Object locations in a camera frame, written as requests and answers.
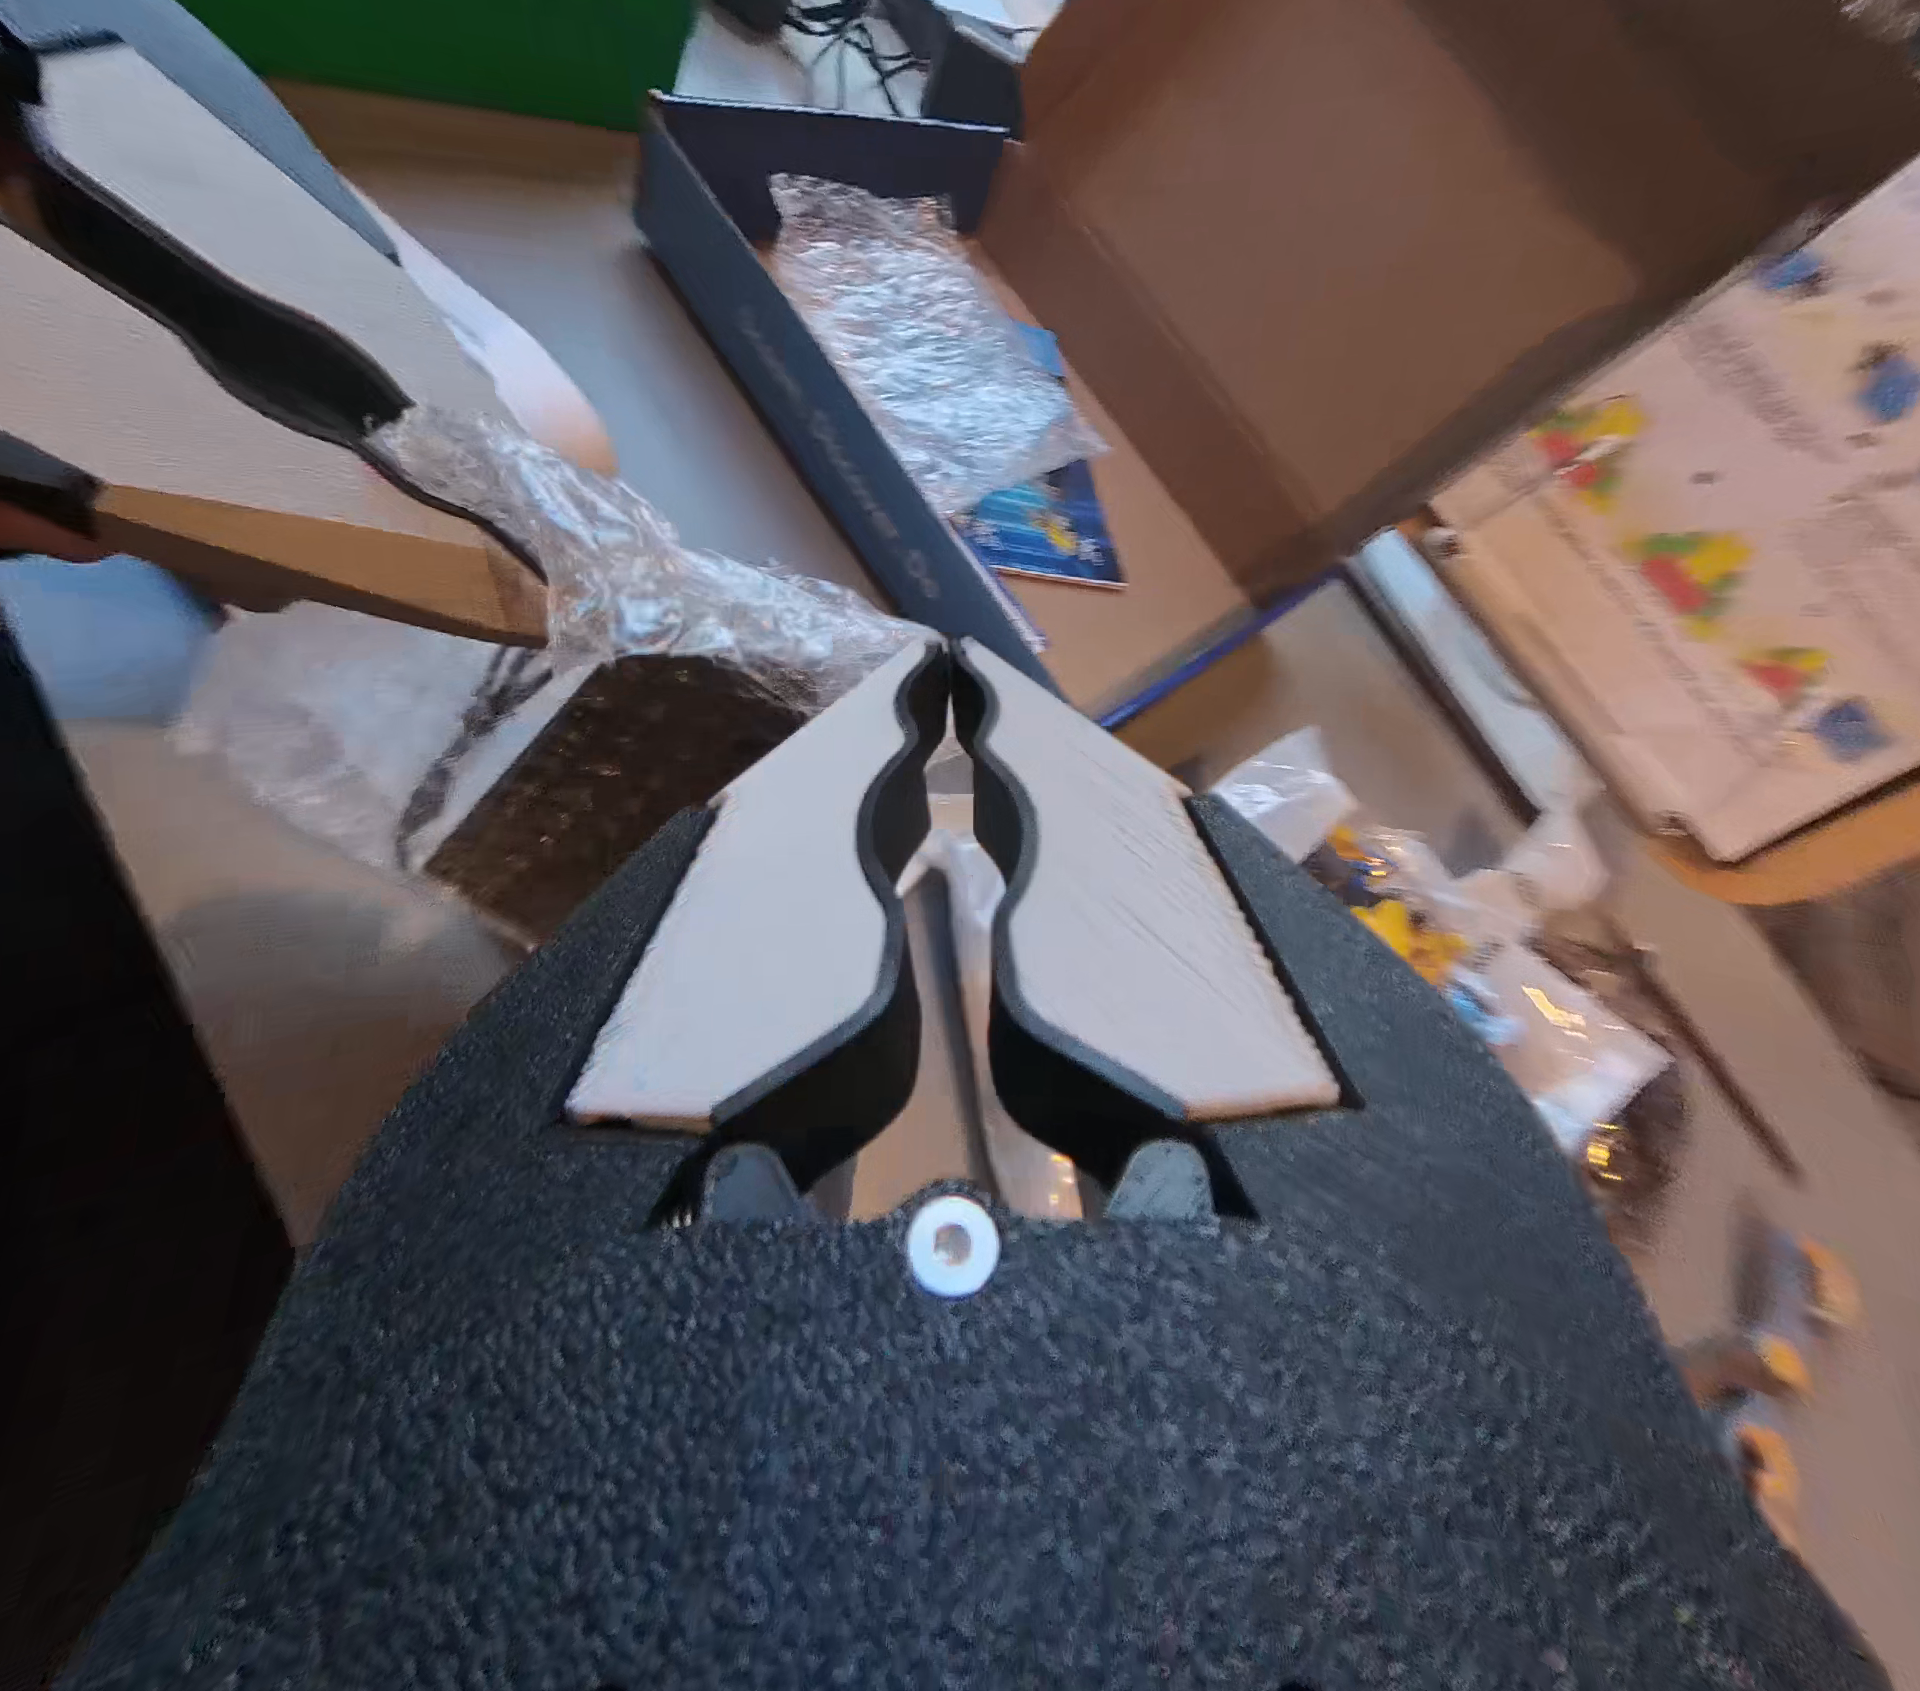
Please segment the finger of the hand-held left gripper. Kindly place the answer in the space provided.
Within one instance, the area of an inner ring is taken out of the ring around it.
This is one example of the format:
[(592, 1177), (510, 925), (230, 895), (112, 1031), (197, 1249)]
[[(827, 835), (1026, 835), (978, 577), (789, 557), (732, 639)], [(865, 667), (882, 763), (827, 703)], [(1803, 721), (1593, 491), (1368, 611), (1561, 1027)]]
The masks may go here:
[(225, 601), (546, 641), (546, 583), (496, 537), (246, 405), (179, 333), (12, 225), (2, 427), (8, 497)]
[(21, 142), (52, 249), (154, 317), (252, 411), (375, 467), (522, 565), (515, 531), (409, 473), (421, 411), (503, 411), (394, 253), (119, 38), (21, 58)]

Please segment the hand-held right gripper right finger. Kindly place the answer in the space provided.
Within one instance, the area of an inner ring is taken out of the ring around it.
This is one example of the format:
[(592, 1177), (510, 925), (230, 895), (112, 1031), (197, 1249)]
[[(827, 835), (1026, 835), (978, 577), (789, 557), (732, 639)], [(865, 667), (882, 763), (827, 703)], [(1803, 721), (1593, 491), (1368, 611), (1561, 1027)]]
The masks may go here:
[(1193, 793), (1015, 663), (953, 643), (972, 839), (1000, 877), (987, 1061), (1015, 1127), (1117, 1207), (1149, 1155), (1259, 1219), (1223, 1137), (1343, 1101)]

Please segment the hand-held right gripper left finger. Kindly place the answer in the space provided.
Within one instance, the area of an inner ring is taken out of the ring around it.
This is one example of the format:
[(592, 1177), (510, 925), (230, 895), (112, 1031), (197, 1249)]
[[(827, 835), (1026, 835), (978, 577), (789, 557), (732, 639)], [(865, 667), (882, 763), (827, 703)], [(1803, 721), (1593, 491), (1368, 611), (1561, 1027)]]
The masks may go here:
[(900, 1117), (923, 1045), (900, 877), (951, 667), (943, 643), (900, 649), (694, 817), (565, 1093), (572, 1137), (656, 1149), (669, 1175), (760, 1147), (809, 1189)]

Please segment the clear bag small dark parts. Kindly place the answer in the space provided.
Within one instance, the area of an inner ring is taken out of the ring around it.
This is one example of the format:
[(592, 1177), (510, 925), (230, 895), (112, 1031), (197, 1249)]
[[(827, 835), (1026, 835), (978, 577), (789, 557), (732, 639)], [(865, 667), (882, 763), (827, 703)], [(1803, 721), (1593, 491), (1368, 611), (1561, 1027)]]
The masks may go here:
[(641, 493), (507, 411), (410, 407), (371, 453), (530, 553), (546, 641), (316, 601), (245, 613), (212, 639), (174, 739), (296, 829), (437, 881), (521, 941), (934, 641), (843, 585), (682, 543)]

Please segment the clear bag grey tracks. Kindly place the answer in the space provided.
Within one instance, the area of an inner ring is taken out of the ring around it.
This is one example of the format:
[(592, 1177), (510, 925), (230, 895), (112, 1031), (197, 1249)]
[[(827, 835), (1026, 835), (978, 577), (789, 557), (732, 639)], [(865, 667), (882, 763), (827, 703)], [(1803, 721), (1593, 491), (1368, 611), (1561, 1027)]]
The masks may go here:
[(1030, 347), (943, 198), (779, 172), (770, 269), (925, 501), (980, 501), (1109, 453)]

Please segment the blue cardboard box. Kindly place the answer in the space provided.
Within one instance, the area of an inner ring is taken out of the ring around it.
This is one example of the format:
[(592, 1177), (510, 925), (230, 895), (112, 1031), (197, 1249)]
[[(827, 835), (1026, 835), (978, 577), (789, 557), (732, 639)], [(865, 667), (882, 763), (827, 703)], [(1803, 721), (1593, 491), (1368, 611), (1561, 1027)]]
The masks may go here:
[(1068, 0), (1021, 132), (656, 96), (636, 225), (887, 601), (1053, 689), (765, 255), (779, 176), (949, 205), (1059, 341), (1120, 483), (1198, 567), (1178, 659), (1422, 503), (1798, 221), (1917, 152), (1835, 0)]

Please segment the grey desk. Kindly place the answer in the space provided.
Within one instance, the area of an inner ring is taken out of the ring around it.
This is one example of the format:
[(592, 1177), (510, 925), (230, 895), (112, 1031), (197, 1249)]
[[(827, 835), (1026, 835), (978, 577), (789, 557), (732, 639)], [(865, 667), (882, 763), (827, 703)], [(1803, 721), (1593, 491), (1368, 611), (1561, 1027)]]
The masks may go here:
[(1358, 1091), (1097, 1149), (1090, 1223), (696, 1209), (565, 1079), (682, 817), (403, 1025), (417, 891), (160, 931), (243, 1129), (344, 1179), (191, 1493), (63, 1687), (1889, 1687), (1765, 1525), (1621, 1253), (1465, 1027), (1236, 813), (1176, 815)]

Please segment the clear bag yellow blue parts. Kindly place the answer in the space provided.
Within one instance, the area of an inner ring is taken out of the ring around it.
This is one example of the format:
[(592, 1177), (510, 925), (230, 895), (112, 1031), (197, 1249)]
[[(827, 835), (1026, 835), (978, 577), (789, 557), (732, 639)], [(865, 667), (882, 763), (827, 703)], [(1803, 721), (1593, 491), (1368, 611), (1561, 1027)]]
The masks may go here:
[(1669, 1077), (1673, 1055), (1596, 991), (1595, 975), (1549, 957), (1550, 919), (1584, 913), (1606, 883), (1573, 809), (1544, 813), (1494, 865), (1455, 873), (1426, 837), (1363, 807), (1312, 727), (1238, 763), (1212, 795), (1451, 1003), (1593, 1183), (1628, 1183), (1628, 1115)]

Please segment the thin blue printed leaflet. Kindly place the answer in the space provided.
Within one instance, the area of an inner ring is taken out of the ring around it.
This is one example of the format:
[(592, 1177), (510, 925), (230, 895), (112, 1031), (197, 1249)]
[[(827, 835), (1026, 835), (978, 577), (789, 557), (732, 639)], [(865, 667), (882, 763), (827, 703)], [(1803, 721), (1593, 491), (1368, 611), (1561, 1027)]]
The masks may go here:
[(1010, 335), (1021, 401), (975, 443), (978, 495), (963, 511), (963, 537), (1000, 577), (1118, 593), (1129, 575), (1094, 477), (1109, 443), (1072, 393), (1057, 335), (1021, 317)]

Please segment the black thin strip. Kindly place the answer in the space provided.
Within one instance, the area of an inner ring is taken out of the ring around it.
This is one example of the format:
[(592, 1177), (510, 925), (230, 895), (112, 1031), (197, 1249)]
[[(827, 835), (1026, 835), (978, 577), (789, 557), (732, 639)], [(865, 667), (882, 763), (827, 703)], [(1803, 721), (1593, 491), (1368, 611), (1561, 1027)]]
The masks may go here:
[(1613, 927), (1610, 933), (1613, 955), (1621, 965), (1621, 975), (1630, 983), (1630, 987), (1644, 999), (1644, 1003), (1659, 1015), (1666, 1035), (1673, 1039), (1693, 1063), (1707, 1075), (1712, 1089), (1718, 1093), (1723, 1103), (1742, 1125), (1748, 1139), (1765, 1151), (1769, 1163), (1788, 1179), (1792, 1185), (1809, 1183), (1809, 1171), (1797, 1153), (1788, 1147), (1788, 1141), (1781, 1129), (1769, 1119), (1763, 1105), (1748, 1093), (1742, 1085), (1735, 1067), (1718, 1053), (1710, 1039), (1700, 1029), (1693, 1011), (1684, 1005), (1678, 993), (1669, 983), (1659, 955), (1628, 935), (1621, 927)]

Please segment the white printed poster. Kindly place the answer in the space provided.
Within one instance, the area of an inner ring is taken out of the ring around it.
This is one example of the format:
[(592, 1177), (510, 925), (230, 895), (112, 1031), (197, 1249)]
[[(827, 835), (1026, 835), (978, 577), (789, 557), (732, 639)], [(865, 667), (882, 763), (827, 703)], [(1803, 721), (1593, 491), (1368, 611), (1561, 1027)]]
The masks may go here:
[(1917, 779), (1917, 405), (1908, 168), (1431, 501), (1489, 635), (1718, 867)]

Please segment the orange grey scissors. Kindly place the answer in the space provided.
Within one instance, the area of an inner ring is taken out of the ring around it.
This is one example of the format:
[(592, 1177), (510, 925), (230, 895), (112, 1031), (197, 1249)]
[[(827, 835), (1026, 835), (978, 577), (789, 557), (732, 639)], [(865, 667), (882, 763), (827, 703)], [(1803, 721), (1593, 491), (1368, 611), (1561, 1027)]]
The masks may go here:
[(1861, 1321), (1861, 1285), (1835, 1247), (1745, 1209), (1732, 1295), (1732, 1321), (1687, 1345), (1678, 1367), (1748, 1499), (1792, 1543), (1803, 1501), (1795, 1433), (1835, 1341)]

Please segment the small black box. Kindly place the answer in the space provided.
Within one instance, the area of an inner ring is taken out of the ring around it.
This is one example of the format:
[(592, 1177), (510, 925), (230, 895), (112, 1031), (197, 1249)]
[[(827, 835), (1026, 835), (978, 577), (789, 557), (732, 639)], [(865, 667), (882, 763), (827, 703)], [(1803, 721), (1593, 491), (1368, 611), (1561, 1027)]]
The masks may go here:
[(990, 28), (953, 24), (927, 68), (923, 120), (965, 124), (1026, 136), (1025, 60)]

